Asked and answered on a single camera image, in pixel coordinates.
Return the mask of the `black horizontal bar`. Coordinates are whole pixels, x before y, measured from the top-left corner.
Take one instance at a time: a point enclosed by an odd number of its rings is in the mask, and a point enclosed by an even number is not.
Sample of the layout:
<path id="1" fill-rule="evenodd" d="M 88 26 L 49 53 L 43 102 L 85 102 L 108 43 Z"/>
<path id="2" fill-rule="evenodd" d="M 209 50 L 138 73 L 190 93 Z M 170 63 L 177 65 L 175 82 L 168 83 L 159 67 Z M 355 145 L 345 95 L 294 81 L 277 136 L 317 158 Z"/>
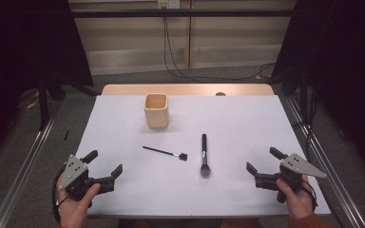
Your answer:
<path id="1" fill-rule="evenodd" d="M 75 18 L 119 18 L 119 17 L 289 17 L 296 13 L 292 9 L 126 9 L 93 10 L 73 9 Z"/>

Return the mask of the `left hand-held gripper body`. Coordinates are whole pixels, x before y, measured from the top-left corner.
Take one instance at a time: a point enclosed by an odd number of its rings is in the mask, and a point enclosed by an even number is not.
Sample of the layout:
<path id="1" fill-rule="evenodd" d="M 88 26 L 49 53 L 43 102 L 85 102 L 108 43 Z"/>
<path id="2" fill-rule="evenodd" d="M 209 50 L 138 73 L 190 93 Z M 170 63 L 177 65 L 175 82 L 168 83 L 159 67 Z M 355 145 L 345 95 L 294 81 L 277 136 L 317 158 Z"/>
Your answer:
<path id="1" fill-rule="evenodd" d="M 99 179 L 91 178 L 88 174 L 87 164 L 81 162 L 74 155 L 70 155 L 65 163 L 60 189 L 66 190 L 73 200 L 81 200 L 87 190 L 95 183 L 101 185 L 98 194 L 103 194 L 114 190 L 115 179 L 111 175 Z"/>

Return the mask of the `thin black makeup brush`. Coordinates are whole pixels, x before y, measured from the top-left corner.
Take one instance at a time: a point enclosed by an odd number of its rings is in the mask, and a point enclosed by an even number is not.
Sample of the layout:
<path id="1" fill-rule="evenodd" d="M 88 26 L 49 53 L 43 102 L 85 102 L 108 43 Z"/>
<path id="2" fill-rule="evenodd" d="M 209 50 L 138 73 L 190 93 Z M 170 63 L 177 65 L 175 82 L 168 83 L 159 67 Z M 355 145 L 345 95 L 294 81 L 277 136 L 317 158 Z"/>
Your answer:
<path id="1" fill-rule="evenodd" d="M 163 151 L 163 150 L 148 147 L 148 146 L 142 146 L 142 148 L 146 149 L 146 150 L 155 151 L 155 152 L 158 152 L 158 153 L 163 153 L 163 154 L 166 154 L 166 155 L 174 156 L 174 157 L 177 157 L 180 160 L 185 161 L 185 162 L 187 161 L 187 158 L 188 158 L 187 154 L 184 154 L 184 153 L 175 154 L 175 153 L 172 153 L 172 152 Z"/>

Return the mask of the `yellow floor scrap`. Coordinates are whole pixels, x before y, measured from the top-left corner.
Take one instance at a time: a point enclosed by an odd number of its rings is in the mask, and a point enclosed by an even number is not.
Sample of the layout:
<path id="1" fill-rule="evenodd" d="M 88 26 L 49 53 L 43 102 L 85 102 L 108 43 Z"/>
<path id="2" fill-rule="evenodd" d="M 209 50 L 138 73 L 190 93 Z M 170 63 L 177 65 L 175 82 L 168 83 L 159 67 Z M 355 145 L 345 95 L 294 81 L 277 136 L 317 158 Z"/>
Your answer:
<path id="1" fill-rule="evenodd" d="M 32 109 L 39 103 L 39 92 L 36 92 L 31 101 L 26 105 L 26 109 Z"/>

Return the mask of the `black metal stand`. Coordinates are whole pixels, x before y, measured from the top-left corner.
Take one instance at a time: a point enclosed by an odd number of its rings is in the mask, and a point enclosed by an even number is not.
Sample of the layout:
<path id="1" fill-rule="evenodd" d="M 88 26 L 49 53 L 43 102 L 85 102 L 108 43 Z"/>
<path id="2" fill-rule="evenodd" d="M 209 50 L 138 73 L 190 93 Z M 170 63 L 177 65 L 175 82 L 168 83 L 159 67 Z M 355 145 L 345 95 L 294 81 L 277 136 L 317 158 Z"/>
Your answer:
<path id="1" fill-rule="evenodd" d="M 305 70 L 301 73 L 300 81 L 300 114 L 304 123 L 308 122 L 308 85 L 307 85 L 307 73 Z"/>
<path id="2" fill-rule="evenodd" d="M 90 97 L 99 95 L 99 92 L 87 88 L 85 85 L 79 84 L 75 80 L 71 80 L 65 76 L 58 75 L 57 73 L 41 73 L 37 77 L 38 99 L 40 103 L 40 131 L 48 125 L 49 121 L 47 93 L 49 93 L 54 100 L 63 101 L 66 97 L 66 93 L 63 90 L 62 85 L 71 86 Z"/>

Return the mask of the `beige square cup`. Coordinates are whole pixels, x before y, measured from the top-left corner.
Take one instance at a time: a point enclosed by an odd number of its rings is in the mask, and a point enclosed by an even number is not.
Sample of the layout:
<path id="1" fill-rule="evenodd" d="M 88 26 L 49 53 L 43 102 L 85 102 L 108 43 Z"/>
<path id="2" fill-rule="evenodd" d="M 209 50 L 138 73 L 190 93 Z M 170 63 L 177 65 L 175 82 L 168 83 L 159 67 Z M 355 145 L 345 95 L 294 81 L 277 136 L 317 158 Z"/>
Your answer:
<path id="1" fill-rule="evenodd" d="M 147 94 L 144 101 L 144 114 L 149 128 L 161 129 L 168 127 L 168 97 L 162 93 Z"/>

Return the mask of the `aluminium rail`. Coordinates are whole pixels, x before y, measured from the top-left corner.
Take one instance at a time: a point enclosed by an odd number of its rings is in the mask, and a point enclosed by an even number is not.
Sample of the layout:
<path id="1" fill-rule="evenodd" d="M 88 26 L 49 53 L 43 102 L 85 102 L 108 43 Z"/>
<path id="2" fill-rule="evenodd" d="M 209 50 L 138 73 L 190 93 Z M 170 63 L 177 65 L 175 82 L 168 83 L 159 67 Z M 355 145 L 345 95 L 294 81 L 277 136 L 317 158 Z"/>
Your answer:
<path id="1" fill-rule="evenodd" d="M 350 224 L 350 227 L 365 228 L 365 220 L 363 219 L 351 195 L 345 188 L 345 185 L 342 183 L 340 177 L 336 173 L 333 165 L 329 161 L 329 158 L 317 139 L 317 136 L 312 130 L 312 126 L 302 121 L 300 108 L 297 101 L 294 98 L 287 98 L 286 102 L 305 137 L 306 150 L 311 150 L 313 152 L 318 165 L 327 174 L 327 182 L 330 184 L 330 187 L 336 196 L 336 200 L 340 205 L 340 209 L 344 213 L 347 222 Z"/>
<path id="2" fill-rule="evenodd" d="M 4 197 L 4 200 L 0 204 L 0 228 L 6 228 L 10 216 L 22 194 L 25 184 L 29 178 L 30 172 L 36 163 L 41 150 L 47 141 L 51 128 L 58 116 L 59 110 L 62 104 L 58 103 L 54 106 L 52 116 L 48 118 L 46 125 L 38 131 L 36 138 L 30 148 L 22 167 L 17 173 L 14 183 L 11 185 L 10 190 Z"/>

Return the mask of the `white table mat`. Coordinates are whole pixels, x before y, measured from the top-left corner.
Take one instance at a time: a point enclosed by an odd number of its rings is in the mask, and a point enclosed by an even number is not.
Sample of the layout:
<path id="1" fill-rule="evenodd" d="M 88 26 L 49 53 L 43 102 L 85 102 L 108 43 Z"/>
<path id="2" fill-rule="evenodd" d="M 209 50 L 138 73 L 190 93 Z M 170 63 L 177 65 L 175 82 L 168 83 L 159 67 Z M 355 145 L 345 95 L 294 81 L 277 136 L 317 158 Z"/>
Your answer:
<path id="1" fill-rule="evenodd" d="M 119 164 L 115 190 L 93 201 L 91 214 L 123 218 L 232 218 L 280 216 L 287 212 L 274 191 L 259 189 L 247 172 L 275 174 L 284 154 L 303 153 L 277 96 L 171 96 L 170 123 L 147 126 L 142 96 L 97 98 L 77 150 L 97 150 L 88 167 L 101 178 Z M 210 176 L 201 175 L 202 134 L 207 136 Z M 187 161 L 143 149 L 148 146 Z"/>

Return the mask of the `person's left hand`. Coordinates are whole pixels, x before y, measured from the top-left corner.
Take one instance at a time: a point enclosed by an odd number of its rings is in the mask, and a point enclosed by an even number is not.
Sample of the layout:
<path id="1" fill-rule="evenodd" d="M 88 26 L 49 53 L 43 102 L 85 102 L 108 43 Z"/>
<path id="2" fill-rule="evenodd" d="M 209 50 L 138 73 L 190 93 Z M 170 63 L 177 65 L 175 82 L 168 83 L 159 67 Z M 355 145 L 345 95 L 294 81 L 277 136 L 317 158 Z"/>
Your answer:
<path id="1" fill-rule="evenodd" d="M 75 201 L 68 196 L 66 190 L 60 189 L 63 174 L 60 175 L 57 181 L 57 200 L 59 205 L 60 228 L 85 228 L 87 209 L 95 196 L 98 194 L 101 185 L 99 183 L 93 184 L 86 192 L 85 196 Z"/>

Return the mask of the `dark curtain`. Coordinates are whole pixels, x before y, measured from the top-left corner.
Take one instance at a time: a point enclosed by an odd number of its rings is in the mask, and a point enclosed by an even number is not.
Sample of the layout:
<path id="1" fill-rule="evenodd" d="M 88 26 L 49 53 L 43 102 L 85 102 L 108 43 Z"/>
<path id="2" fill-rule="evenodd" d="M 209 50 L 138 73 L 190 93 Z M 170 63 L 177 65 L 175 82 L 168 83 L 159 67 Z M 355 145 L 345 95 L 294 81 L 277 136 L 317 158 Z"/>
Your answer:
<path id="1" fill-rule="evenodd" d="M 273 77 L 311 85 L 365 161 L 365 0 L 296 0 Z"/>
<path id="2" fill-rule="evenodd" d="M 68 0 L 0 0 L 0 142 L 20 95 L 40 84 L 92 86 Z"/>

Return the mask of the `person's right hand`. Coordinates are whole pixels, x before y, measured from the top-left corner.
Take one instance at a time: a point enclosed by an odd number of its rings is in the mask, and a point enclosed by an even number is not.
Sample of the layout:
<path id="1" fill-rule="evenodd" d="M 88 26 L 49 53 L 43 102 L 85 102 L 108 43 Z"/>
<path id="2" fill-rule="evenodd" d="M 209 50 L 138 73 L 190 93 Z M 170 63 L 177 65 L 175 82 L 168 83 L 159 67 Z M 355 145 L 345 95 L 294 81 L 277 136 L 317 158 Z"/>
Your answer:
<path id="1" fill-rule="evenodd" d="M 308 194 L 311 190 L 308 185 L 308 178 L 303 175 L 302 186 L 305 190 L 300 189 L 296 193 L 282 179 L 277 180 L 277 186 L 286 196 L 286 205 L 290 219 L 303 219 L 313 214 L 313 200 Z"/>

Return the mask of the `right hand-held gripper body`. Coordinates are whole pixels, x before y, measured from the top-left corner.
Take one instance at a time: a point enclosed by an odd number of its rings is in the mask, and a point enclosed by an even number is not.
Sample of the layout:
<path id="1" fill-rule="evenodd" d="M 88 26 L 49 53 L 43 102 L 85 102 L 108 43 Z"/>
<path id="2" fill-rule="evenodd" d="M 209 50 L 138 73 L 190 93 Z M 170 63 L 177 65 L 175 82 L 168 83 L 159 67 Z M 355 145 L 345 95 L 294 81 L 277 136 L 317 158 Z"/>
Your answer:
<path id="1" fill-rule="evenodd" d="M 268 189 L 277 191 L 277 201 L 284 203 L 286 196 L 280 191 L 277 186 L 277 180 L 282 179 L 285 181 L 293 191 L 297 191 L 302 188 L 302 176 L 312 176 L 318 178 L 326 178 L 327 175 L 303 159 L 298 154 L 288 155 L 284 160 L 279 160 L 279 172 L 276 174 L 261 174 L 258 172 L 255 178 L 257 188 Z"/>

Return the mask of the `large black powder brush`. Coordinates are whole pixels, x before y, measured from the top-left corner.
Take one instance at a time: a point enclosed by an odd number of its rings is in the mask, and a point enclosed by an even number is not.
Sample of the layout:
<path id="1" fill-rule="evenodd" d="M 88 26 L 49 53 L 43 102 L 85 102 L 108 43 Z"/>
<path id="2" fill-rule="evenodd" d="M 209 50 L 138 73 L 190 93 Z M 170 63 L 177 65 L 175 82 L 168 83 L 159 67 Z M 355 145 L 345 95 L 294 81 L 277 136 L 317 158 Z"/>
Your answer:
<path id="1" fill-rule="evenodd" d="M 201 166 L 201 175 L 204 178 L 208 178 L 210 176 L 211 169 L 208 165 L 207 160 L 207 136 L 202 134 L 202 166 Z"/>

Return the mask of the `white wall socket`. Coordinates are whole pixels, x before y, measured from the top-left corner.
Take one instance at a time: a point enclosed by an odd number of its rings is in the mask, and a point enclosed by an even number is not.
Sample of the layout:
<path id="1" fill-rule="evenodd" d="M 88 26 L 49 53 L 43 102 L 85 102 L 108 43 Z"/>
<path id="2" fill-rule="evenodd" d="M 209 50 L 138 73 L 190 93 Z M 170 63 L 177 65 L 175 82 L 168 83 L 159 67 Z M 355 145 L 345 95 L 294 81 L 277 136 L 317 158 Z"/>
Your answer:
<path id="1" fill-rule="evenodd" d="M 158 0 L 159 9 L 179 9 L 181 7 L 180 0 Z"/>

